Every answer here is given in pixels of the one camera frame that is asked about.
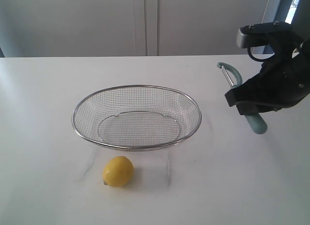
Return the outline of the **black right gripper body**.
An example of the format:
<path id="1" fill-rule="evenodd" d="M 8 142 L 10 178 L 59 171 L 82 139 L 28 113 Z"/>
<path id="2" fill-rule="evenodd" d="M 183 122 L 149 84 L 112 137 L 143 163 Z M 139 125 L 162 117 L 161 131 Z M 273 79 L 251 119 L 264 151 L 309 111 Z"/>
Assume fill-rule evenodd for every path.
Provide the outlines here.
<path id="1" fill-rule="evenodd" d="M 274 55 L 262 64 L 258 102 L 289 108 L 310 93 L 310 40 L 295 33 L 267 34 Z"/>

